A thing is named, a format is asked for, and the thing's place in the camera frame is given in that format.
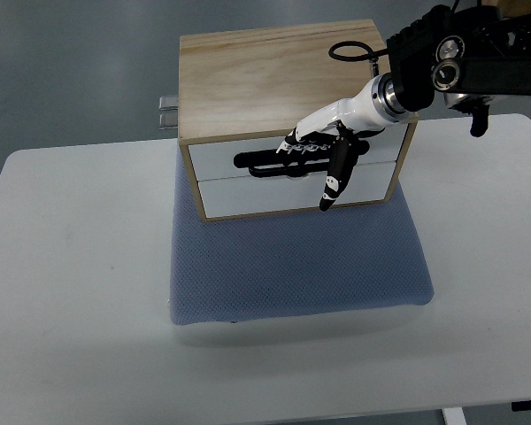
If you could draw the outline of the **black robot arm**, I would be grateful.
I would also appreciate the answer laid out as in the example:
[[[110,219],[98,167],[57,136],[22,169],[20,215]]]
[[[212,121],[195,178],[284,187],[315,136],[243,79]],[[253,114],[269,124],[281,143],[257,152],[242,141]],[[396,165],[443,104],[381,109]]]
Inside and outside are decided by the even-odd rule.
[[[387,113],[426,109],[441,92],[449,108],[472,116],[476,137],[488,128],[494,98],[531,97],[531,12],[506,18],[494,5],[458,11],[439,4],[391,36],[383,50],[345,41],[328,54],[372,67],[388,56],[390,71],[373,95]]]

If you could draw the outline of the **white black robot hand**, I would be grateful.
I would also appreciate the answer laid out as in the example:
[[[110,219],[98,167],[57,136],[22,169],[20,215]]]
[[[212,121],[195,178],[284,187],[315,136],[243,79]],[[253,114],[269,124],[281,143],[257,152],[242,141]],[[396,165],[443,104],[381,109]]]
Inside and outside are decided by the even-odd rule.
[[[358,157],[369,149],[358,135],[379,134],[394,124],[384,95],[388,82],[388,74],[372,78],[354,97],[335,101],[300,120],[279,145],[276,152],[284,158],[293,152],[315,151],[319,145],[330,147],[325,187],[319,201],[321,211],[328,210],[343,193]],[[320,141],[321,135],[330,140]]]

